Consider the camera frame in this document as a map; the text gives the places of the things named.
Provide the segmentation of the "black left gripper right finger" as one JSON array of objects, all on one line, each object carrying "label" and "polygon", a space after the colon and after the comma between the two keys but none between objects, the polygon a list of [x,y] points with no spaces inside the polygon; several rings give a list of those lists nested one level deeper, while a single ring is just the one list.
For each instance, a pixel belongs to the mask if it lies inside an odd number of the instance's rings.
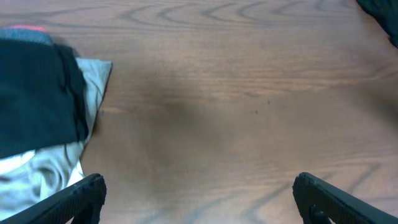
[{"label": "black left gripper right finger", "polygon": [[292,189],[304,224],[397,224],[396,217],[308,172],[295,178]]}]

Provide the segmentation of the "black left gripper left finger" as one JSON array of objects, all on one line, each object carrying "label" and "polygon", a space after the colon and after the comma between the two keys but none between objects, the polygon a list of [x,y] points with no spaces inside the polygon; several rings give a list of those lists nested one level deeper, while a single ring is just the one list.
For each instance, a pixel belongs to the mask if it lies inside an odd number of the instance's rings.
[{"label": "black left gripper left finger", "polygon": [[91,174],[1,224],[98,224],[105,198],[104,177]]}]

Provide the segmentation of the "black leggings with red waistband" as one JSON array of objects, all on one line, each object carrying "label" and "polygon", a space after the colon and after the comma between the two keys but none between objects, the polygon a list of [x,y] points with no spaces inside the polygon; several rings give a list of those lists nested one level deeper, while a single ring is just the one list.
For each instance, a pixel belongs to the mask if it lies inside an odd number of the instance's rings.
[{"label": "black leggings with red waistband", "polygon": [[1,29],[1,157],[88,136],[74,50],[44,31]]}]

